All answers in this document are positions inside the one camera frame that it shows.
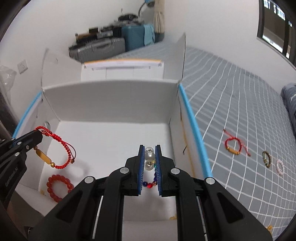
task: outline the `luggage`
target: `luggage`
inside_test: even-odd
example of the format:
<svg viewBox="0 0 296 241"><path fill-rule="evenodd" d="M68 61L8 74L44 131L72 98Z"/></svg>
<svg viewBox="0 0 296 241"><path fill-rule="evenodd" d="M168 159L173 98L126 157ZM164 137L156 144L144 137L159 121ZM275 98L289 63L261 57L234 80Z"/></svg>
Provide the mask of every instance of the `luggage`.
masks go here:
<svg viewBox="0 0 296 241"><path fill-rule="evenodd" d="M83 45L74 45L69 48L69 56L84 63L94 60L111 58L125 52L123 38L105 38L94 40Z"/></svg>
<svg viewBox="0 0 296 241"><path fill-rule="evenodd" d="M126 42L126 51L131 51L137 48L144 47L144 26L123 26L121 29L121 34Z"/></svg>

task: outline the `white cardboard box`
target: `white cardboard box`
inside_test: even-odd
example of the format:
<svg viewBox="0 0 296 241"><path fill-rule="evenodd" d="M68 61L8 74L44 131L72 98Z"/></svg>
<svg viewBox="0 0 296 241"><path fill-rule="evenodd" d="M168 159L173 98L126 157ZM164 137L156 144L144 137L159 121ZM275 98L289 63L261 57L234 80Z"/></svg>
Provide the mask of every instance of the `white cardboard box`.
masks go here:
<svg viewBox="0 0 296 241"><path fill-rule="evenodd" d="M211 176L198 126L180 85L185 35L173 49L161 66L144 68L143 72L137 69L136 73L122 68L85 71L81 63L46 51L42 91L29 106L14 137L48 121L52 132L75 147L77 157L65 169L55 169L30 150L28 169L16 189L29 205L46 215L56 205L46 191L52 174L64 175L74 185L87 176L102 178L136 156L140 145L154 148L160 144L162 154L191 176ZM57 165L67 160L62 145L50 137L44 137L38 148ZM154 171L145 170L144 181L150 182L153 177ZM54 191L65 196L67 189L61 184ZM141 228L147 222L163 224L164 234L173 229L174 238L169 240L177 240L176 221L169 221L175 214L174 197L162 198L157 188L143 188L139 197L125 197L123 240L139 240L130 229ZM147 233L141 237L151 238Z"/></svg>

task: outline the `blue edge strip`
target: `blue edge strip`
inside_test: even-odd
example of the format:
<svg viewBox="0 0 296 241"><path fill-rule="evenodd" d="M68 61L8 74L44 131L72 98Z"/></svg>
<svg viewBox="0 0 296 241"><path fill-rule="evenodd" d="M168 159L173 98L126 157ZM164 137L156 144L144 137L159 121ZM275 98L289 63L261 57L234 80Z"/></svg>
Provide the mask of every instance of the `blue edge strip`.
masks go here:
<svg viewBox="0 0 296 241"><path fill-rule="evenodd" d="M204 177L212 177L212 172L211 172L211 166L210 166L210 163L209 163L209 158L207 156L207 151L206 151L206 148L205 148L205 145L204 145L204 142L202 140L202 135L200 133L200 129L198 127L198 124L196 122L196 119L194 117L194 114L193 114L193 111L192 111L192 108L189 104L189 100L187 98L187 95L186 95L186 92L182 86L182 84L179 85L179 90L180 90L180 93L181 93L181 97L183 99L183 102L184 102L184 105L185 105L185 108L186 108L186 112L187 112L187 115L188 115L188 118L189 118L189 122L190 122L190 125L191 125L191 129L193 131L193 136L194 136L194 139L195 139L195 144L196 144L196 147L197 147L197 150L198 150L198 153L199 153L199 156L200 156L200 162L201 162L201 165L202 165L202 173L204 175ZM31 102L30 106L27 108L27 110L25 111L24 115L22 116L20 122L18 123L14 133L13 133L13 138L16 138L17 134L18 134L18 131L21 127L21 125L23 124L25 118L27 117L30 109L33 107L33 105L36 103L36 101L39 99L39 97L41 96L42 92L40 91L36 97L34 98L34 100Z"/></svg>
<svg viewBox="0 0 296 241"><path fill-rule="evenodd" d="M36 101L39 99L39 97L41 96L41 94L42 94L42 92L40 91L40 92L36 95L36 97L34 98L34 100L31 102L31 104L29 105L29 107L27 108L27 110L25 111L24 115L22 116L20 122L18 123L18 125L17 125L17 127L16 127L16 129L15 129L13 135L12 135L12 138L16 138L16 136L17 136L17 134L18 134L18 132L19 132L19 129L20 129L20 127L22 126L22 124L23 124L25 118L27 117L29 111L31 110L31 108L33 107L33 105L36 103Z"/></svg>
<svg viewBox="0 0 296 241"><path fill-rule="evenodd" d="M207 156L207 150L205 148L204 142L202 140L202 135L200 133L200 129L198 127L197 121L194 117L194 113L192 111L191 105L189 104L189 100L187 98L186 92L182 86L182 84L179 85L179 91L181 93L181 97L183 99L186 112L189 118L189 122L191 125L191 129L193 132L193 136L195 139L195 144L199 153L200 157L200 163L202 165L202 173L204 175L204 178L206 177L213 177L212 172L211 172L211 166L209 162L209 158Z"/></svg>

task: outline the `plastic bag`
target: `plastic bag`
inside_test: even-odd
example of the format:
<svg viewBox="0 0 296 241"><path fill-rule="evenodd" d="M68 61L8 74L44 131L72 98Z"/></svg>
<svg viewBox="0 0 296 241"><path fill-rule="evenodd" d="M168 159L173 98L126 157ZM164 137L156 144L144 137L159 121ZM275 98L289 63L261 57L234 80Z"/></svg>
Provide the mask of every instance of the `plastic bag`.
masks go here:
<svg viewBox="0 0 296 241"><path fill-rule="evenodd" d="M1 91L7 97L10 103L10 89L15 81L16 72L13 69L7 68L6 66L0 66L0 81L2 83L3 89Z"/></svg>

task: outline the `red braided bracelet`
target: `red braided bracelet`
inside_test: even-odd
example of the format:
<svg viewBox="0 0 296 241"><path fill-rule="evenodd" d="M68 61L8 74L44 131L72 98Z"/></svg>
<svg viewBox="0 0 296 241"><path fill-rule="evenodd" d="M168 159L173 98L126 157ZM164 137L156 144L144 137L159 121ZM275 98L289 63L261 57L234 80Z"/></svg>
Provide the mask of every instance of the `red braided bracelet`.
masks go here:
<svg viewBox="0 0 296 241"><path fill-rule="evenodd" d="M225 129L223 129L223 131L228 135L228 136L230 136L226 141L225 141L225 148L230 152L230 153L232 153L232 154L234 154L234 155L239 155L240 153L241 153L241 151L242 151L242 148L244 147L244 149L246 150L246 153L247 153L247 155L248 156L251 156L251 154L248 152L248 149L247 149L247 147L246 147L246 145L239 139L239 138L237 138L237 137L234 137L233 135L231 135L231 134L229 134ZM229 146L228 146L228 141L232 141L232 140L236 140L236 141L238 141L238 143L239 143L239 150L238 151L236 151L236 150L234 150L234 149L232 149L232 148L230 148Z"/></svg>
<svg viewBox="0 0 296 241"><path fill-rule="evenodd" d="M74 188L74 185L70 182L70 180L68 178L65 178L64 176L61 176L59 174L57 175L52 175L51 177L48 178L48 183L46 183L46 186L48 187L47 192L50 194L50 197L56 201L56 202L60 202L62 200L62 198L58 197L53 189L52 189L52 184L55 181L60 181L63 182L67 185L68 187L68 193L71 192Z"/></svg>
<svg viewBox="0 0 296 241"><path fill-rule="evenodd" d="M54 163L54 162L51 162L51 160L50 160L48 157L47 157L47 158L50 160L50 163L48 163L48 162L46 162L46 163L47 163L47 164L50 164L51 167L54 167L54 168L56 168L56 169L63 169L63 168L65 168L70 162L71 162L71 163L74 163L74 161L75 161L75 157L76 157L76 151L75 151L74 147L71 146L69 143L63 141L63 140L61 139L61 137L59 137L58 135L52 133L49 129L45 128L44 126L38 126L38 127L35 128L35 130L40 130L40 129L41 129L41 133L42 133L43 135L45 135L45 136L47 136L47 137L52 137L52 138L55 139L56 141L60 142L60 143L63 145L63 147L66 149L67 153L68 153L68 160L67 160L66 163L65 163L64 165L62 165L62 166L56 166L55 163ZM75 156L73 156L73 154L72 154L72 152L71 152L69 146L71 146L71 147L73 148L73 150L74 150L74 152L75 152Z"/></svg>

